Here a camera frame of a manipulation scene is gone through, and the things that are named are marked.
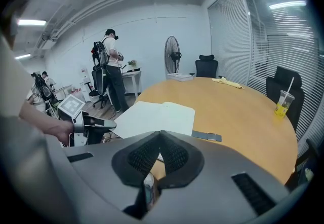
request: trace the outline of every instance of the window blinds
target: window blinds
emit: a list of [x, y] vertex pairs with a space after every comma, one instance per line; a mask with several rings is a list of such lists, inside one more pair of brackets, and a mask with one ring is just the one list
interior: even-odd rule
[[300, 74], [305, 100], [296, 130], [299, 153], [307, 149], [306, 138], [319, 144], [324, 135], [324, 42], [307, 2], [217, 0], [209, 8], [217, 75], [266, 94], [266, 78], [277, 66]]
[[243, 0], [218, 0], [209, 8], [212, 53], [217, 76], [246, 85], [251, 60], [251, 34]]

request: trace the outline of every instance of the white box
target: white box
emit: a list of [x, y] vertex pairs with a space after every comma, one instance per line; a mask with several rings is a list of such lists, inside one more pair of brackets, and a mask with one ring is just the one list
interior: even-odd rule
[[169, 73], [168, 74], [168, 79], [173, 79], [173, 80], [177, 80], [180, 82], [185, 82], [185, 81], [190, 81], [193, 80], [193, 76], [189, 75], [189, 74], [184, 74], [184, 73]]

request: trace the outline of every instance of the bag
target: bag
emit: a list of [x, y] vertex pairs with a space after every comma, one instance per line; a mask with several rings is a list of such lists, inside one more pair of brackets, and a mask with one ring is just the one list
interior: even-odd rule
[[59, 101], [56, 99], [51, 89], [47, 86], [44, 79], [35, 73], [31, 74], [31, 76], [35, 77], [35, 86], [38, 89], [41, 98], [44, 101], [48, 100], [53, 106], [59, 104]]
[[91, 53], [92, 53], [93, 63], [95, 66], [105, 65], [109, 62], [110, 56], [108, 56], [105, 46], [103, 45], [106, 39], [107, 38], [105, 38], [102, 42], [98, 41], [93, 43], [94, 46], [91, 50]]

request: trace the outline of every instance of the wooden table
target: wooden table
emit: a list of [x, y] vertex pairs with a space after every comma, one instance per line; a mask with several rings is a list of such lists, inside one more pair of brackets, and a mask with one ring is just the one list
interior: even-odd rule
[[[292, 174], [297, 158], [294, 128], [287, 117], [276, 116], [273, 101], [250, 87], [238, 89], [211, 78], [167, 80], [146, 89], [136, 101], [191, 107], [194, 130], [220, 134], [218, 144], [237, 150], [283, 184]], [[164, 177], [164, 164], [157, 161], [151, 172], [157, 179]]]

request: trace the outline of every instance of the black pants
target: black pants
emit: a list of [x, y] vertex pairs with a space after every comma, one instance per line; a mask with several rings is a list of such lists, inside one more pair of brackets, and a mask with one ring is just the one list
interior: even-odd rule
[[108, 88], [112, 105], [115, 110], [122, 109], [127, 111], [129, 109], [125, 99], [125, 87], [122, 79], [122, 74], [117, 66], [107, 66], [108, 75]]

